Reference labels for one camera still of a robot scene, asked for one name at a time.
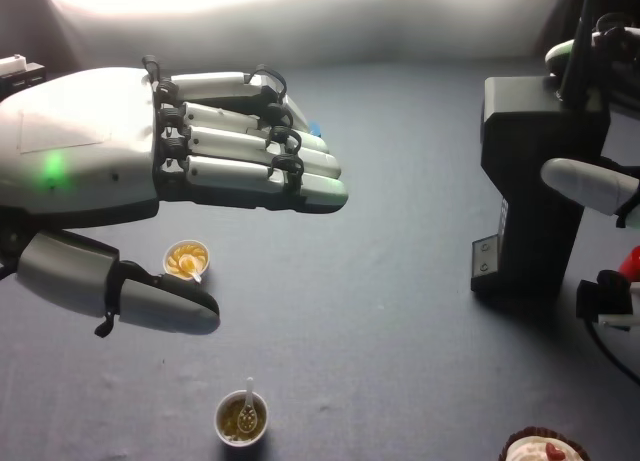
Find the black antenna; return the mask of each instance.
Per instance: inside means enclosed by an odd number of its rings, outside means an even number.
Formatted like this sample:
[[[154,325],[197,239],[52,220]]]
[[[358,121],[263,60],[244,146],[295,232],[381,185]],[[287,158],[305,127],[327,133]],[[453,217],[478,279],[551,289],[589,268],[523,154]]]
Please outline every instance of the black antenna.
[[[591,66],[591,25],[593,22],[593,0],[584,0],[573,40],[567,69],[562,78],[558,97],[564,105],[576,109],[587,100]]]

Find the table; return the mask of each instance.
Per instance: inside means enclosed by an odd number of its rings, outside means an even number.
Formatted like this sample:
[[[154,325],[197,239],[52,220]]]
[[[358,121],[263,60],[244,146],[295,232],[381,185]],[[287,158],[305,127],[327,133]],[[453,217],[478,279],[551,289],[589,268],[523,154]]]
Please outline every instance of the table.
[[[496,232],[480,168],[489,76],[540,63],[406,64],[285,72],[323,130],[350,200],[333,215],[162,203],[159,215],[81,232],[152,272],[175,241],[210,247],[222,325],[189,337],[98,321],[0,283],[4,461],[494,460],[527,425],[635,460],[640,391],[573,314],[580,279],[639,239],[584,216],[550,313],[496,309],[469,290],[471,242]],[[638,123],[614,114],[605,155],[640,164]],[[636,333],[603,333],[640,370]],[[213,413],[253,376],[267,437],[224,448]]]

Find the white frosting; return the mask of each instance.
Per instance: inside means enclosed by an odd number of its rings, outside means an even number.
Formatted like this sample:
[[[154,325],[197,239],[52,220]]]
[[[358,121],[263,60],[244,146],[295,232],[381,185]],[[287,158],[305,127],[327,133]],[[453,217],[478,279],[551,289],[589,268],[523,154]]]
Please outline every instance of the white frosting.
[[[528,436],[509,446],[506,461],[549,461],[547,443],[553,444],[565,454],[564,461],[583,461],[576,450],[567,443],[563,443],[559,439],[539,436]]]

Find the black stand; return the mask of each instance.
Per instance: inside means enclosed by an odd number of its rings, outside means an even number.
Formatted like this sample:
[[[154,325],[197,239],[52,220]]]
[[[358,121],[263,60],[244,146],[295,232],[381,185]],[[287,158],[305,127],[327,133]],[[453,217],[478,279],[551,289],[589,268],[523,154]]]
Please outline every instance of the black stand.
[[[498,234],[473,243],[471,289],[480,295],[552,296],[569,262],[583,208],[547,187],[552,158],[596,162],[609,129],[599,90],[566,108],[554,77],[485,82],[481,165],[504,197]]]

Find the brown cupcake liner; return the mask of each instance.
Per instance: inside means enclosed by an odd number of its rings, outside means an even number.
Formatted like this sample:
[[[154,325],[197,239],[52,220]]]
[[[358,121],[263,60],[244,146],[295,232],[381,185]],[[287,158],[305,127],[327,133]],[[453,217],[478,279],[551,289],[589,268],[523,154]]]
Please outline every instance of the brown cupcake liner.
[[[509,439],[507,440],[507,444],[505,444],[504,448],[502,448],[502,453],[500,454],[498,461],[506,461],[507,451],[509,450],[511,445],[516,441],[518,441],[519,439],[527,438],[529,436],[539,436],[541,438],[558,439],[564,443],[567,443],[569,446],[571,446],[580,455],[583,461],[591,461],[589,459],[589,455],[586,453],[584,448],[580,446],[578,443],[576,443],[575,441],[571,441],[570,439],[567,439],[562,434],[557,433],[551,429],[537,428],[535,426],[529,426],[528,428],[524,428],[522,431],[518,431],[517,433],[514,433],[511,436],[509,436]]]

